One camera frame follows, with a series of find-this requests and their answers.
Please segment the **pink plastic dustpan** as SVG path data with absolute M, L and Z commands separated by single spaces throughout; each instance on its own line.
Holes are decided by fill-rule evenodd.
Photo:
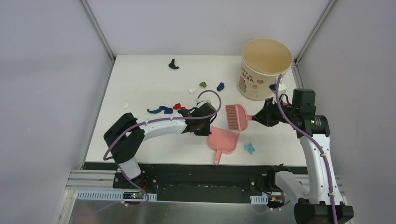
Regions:
M 240 134 L 215 126 L 212 126 L 210 131 L 207 143 L 210 149 L 215 151 L 214 165 L 219 165 L 222 154 L 230 154 L 236 149 Z

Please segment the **pink plastic hand brush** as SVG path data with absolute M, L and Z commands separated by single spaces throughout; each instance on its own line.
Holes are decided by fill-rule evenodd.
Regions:
M 226 105 L 228 128 L 235 131 L 245 131 L 253 115 L 248 115 L 246 108 L 241 104 Z

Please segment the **light blue paper scrap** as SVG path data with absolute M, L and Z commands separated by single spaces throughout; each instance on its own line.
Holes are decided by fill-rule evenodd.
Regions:
M 252 145 L 251 143 L 245 144 L 245 145 L 244 145 L 244 149 L 245 149 L 250 155 L 253 155 L 253 153 L 255 152 L 255 148 L 253 147 L 253 145 Z

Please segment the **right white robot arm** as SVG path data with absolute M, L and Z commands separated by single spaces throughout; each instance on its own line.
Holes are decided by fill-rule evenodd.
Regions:
M 330 154 L 330 128 L 324 115 L 316 115 L 315 92 L 294 89 L 291 103 L 275 93 L 265 100 L 253 120 L 267 127 L 280 122 L 296 131 L 303 148 L 309 177 L 306 189 L 283 164 L 268 170 L 263 181 L 265 192 L 282 191 L 294 205 L 298 224 L 345 224 L 354 217 L 352 206 L 346 205 L 337 186 Z

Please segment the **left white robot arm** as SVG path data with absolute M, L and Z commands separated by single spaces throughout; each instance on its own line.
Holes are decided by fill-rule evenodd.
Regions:
M 145 140 L 167 135 L 193 133 L 209 136 L 211 123 L 218 110 L 209 102 L 192 109 L 182 109 L 175 115 L 157 119 L 138 119 L 132 113 L 123 114 L 104 134 L 108 146 L 104 160 L 113 159 L 125 173 L 124 182 L 132 189 L 142 184 L 141 169 L 135 157 Z

